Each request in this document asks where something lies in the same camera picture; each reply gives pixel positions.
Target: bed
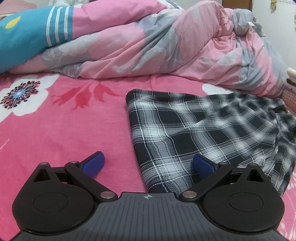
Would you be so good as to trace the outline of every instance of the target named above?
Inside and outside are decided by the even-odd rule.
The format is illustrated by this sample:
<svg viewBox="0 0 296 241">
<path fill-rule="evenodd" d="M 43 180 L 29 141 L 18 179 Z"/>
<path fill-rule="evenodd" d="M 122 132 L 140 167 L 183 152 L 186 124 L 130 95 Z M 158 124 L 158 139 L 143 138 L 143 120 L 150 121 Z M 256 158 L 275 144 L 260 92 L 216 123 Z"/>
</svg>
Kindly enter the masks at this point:
<svg viewBox="0 0 296 241">
<path fill-rule="evenodd" d="M 46 47 L 28 44 L 30 51 L 23 48 L 17 57 L 13 53 L 19 44 L 0 44 L 3 51 L 0 57 L 3 73 L 0 79 L 3 166 L 0 170 L 0 237 L 3 240 L 10 240 L 19 231 L 11 205 L 40 162 L 64 166 L 99 150 L 105 155 L 105 166 L 96 176 L 97 181 L 118 195 L 123 191 L 147 191 L 133 149 L 125 99 L 132 89 L 198 96 L 236 91 L 267 97 L 281 94 L 286 69 L 280 57 L 271 51 L 250 12 L 233 12 L 218 3 L 204 1 L 184 14 L 180 7 L 167 1 L 140 4 L 126 0 L 116 3 L 126 11 L 106 21 L 106 16 L 113 16 L 112 4 L 98 2 L 52 11 L 52 14 L 57 14 L 59 9 L 60 13 L 77 14 L 73 22 L 77 31 L 68 31 L 69 39 L 64 29 L 63 36 L 58 38 L 60 42 L 57 41 L 60 33 L 53 32 L 54 41 L 48 35 L 52 46 L 48 45 L 45 35 L 45 39 L 38 41 L 44 41 Z M 96 16 L 103 15 L 102 19 L 89 18 L 89 29 L 82 28 L 85 26 L 83 14 L 94 15 L 91 9 L 98 11 L 100 4 L 105 4 L 105 9 Z M 51 10 L 52 7 L 48 7 L 44 11 L 50 14 Z M 25 16 L 16 20 L 17 17 L 10 16 L 2 20 L 5 23 L 0 22 L 4 27 L 11 26 L 6 28 L 11 29 L 10 37 L 16 33 L 12 31 L 14 27 L 31 29 L 28 23 L 32 19 L 17 25 Z M 198 17 L 204 22 L 206 18 L 218 19 L 211 23 L 211 33 L 206 34 L 208 30 L 202 24 L 189 28 Z M 96 21 L 101 21 L 101 25 L 91 29 Z M 202 31 L 206 38 L 201 36 L 200 42 L 193 41 L 181 25 L 191 29 L 191 34 Z M 36 31 L 31 31 L 27 37 L 32 38 L 34 34 Z M 20 44 L 28 43 L 27 37 Z M 9 58 L 5 59 L 5 54 L 10 54 Z M 289 177 L 282 196 L 285 214 L 278 231 L 287 239 L 295 240 L 296 172 Z"/>
</svg>

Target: triangular hole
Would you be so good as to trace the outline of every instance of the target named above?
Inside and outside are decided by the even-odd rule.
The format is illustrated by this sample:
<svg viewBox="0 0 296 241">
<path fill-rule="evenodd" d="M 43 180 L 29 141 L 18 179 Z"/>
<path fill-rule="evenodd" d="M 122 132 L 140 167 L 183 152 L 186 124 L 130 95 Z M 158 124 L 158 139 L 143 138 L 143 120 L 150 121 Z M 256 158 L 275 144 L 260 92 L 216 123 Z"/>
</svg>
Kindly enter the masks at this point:
<svg viewBox="0 0 296 241">
<path fill-rule="evenodd" d="M 251 170 L 247 180 L 248 181 L 253 181 L 253 182 L 259 182 L 259 183 L 263 182 L 262 177 L 259 175 L 259 173 L 255 169 Z"/>
<path fill-rule="evenodd" d="M 48 181 L 50 180 L 50 177 L 46 171 L 46 169 L 42 168 L 37 176 L 35 177 L 34 182 L 42 182 L 42 181 Z"/>
</svg>

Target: gray ribbed surface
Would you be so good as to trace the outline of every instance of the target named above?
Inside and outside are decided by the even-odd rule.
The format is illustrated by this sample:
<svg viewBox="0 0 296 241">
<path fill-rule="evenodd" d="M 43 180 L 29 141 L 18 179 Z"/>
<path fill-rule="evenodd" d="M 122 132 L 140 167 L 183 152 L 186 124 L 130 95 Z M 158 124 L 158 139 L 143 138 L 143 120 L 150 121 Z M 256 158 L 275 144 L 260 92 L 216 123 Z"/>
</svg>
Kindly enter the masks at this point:
<svg viewBox="0 0 296 241">
<path fill-rule="evenodd" d="M 123 193 L 102 203 L 88 222 L 56 236 L 20 233 L 13 241 L 280 241 L 271 231 L 255 236 L 228 233 L 210 223 L 198 206 L 178 201 L 172 193 Z"/>
</svg>

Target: crumpled blanket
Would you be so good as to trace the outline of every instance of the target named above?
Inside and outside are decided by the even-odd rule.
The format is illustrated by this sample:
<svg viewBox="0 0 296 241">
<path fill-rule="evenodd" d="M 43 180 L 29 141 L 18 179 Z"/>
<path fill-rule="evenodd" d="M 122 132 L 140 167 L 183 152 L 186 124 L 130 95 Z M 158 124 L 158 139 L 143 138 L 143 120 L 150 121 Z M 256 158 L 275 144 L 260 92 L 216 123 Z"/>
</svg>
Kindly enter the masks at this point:
<svg viewBox="0 0 296 241">
<path fill-rule="evenodd" d="M 202 1 L 184 11 L 159 0 L 143 13 L 142 1 L 119 2 L 75 7 L 68 23 L 73 40 L 10 72 L 51 71 L 84 78 L 169 73 L 254 95 L 280 96 L 287 68 L 249 10 Z"/>
<path fill-rule="evenodd" d="M 258 164 L 282 195 L 296 159 L 296 117 L 281 99 L 199 97 L 134 89 L 126 96 L 133 144 L 149 192 L 179 195 L 198 182 L 192 158 Z"/>
</svg>

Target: black and white plaid cloth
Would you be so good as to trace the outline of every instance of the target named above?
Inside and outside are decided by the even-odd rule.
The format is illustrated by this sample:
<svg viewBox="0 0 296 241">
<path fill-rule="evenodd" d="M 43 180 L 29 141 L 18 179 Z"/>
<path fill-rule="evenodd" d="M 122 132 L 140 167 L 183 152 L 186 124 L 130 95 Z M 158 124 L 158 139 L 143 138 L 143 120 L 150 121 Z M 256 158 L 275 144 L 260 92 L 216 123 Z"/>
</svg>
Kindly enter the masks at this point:
<svg viewBox="0 0 296 241">
<path fill-rule="evenodd" d="M 196 153 L 233 167 L 257 163 L 278 193 L 285 191 L 296 158 L 296 117 L 281 99 L 135 89 L 126 102 L 135 153 L 149 192 L 179 195 L 195 184 Z"/>
</svg>

